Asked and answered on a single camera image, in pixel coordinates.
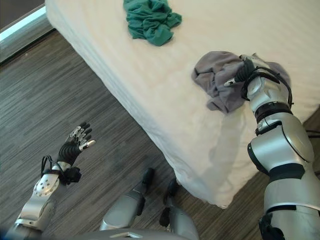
wall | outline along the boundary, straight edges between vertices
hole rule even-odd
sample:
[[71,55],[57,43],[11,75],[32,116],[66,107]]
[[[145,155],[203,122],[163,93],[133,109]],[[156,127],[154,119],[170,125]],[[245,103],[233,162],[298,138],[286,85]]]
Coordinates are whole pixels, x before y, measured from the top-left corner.
[[44,3],[45,0],[0,0],[0,29]]

gray towel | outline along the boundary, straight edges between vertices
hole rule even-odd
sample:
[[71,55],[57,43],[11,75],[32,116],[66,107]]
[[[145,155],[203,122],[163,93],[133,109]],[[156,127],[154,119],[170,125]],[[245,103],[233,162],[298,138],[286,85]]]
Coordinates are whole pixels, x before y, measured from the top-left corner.
[[[280,73],[290,85],[290,78],[282,66],[276,62],[266,62],[269,67]],[[225,87],[224,83],[234,78],[244,62],[235,54],[228,51],[211,51],[204,55],[195,65],[192,79],[212,98],[207,102],[210,110],[220,110],[230,113],[241,107],[243,83]]]

mattress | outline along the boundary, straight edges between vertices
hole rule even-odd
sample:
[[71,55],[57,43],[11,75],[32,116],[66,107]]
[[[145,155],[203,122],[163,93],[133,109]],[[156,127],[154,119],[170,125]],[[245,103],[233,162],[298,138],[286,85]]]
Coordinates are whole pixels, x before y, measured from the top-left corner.
[[132,39],[122,0],[46,0],[51,24],[163,152],[192,195],[226,208],[257,172],[247,145],[255,118],[246,102],[224,115],[191,79],[209,51],[257,53],[292,81],[303,122],[320,103],[320,1],[169,0],[182,15],[173,39],[157,47]]

green cloth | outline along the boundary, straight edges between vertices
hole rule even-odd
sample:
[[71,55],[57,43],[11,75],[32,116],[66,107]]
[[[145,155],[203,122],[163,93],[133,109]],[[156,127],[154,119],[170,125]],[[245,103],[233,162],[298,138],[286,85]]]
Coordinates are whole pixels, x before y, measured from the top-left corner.
[[128,29],[134,39],[147,39],[161,46],[173,36],[171,28],[178,26],[181,15],[172,12],[167,0],[124,0]]

robotic arm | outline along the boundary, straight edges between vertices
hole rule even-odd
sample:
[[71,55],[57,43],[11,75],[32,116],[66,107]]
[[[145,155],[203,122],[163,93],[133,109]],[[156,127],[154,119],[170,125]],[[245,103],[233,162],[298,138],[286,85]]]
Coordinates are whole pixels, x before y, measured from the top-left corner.
[[[67,185],[79,182],[80,169],[73,167],[78,155],[96,143],[88,135],[92,129],[83,122],[77,126],[62,145],[57,162],[45,156],[41,164],[41,179],[33,188],[30,199],[23,206],[13,227],[8,231],[8,239],[32,239],[39,237],[55,214],[59,199],[66,193]],[[50,168],[44,170],[46,162]]]
[[257,169],[270,177],[264,216],[259,221],[262,238],[318,240],[320,181],[313,170],[314,152],[308,135],[291,112],[291,89],[256,55],[240,58],[244,67],[226,86],[244,82],[241,95],[250,101],[257,122],[257,137],[247,150]]

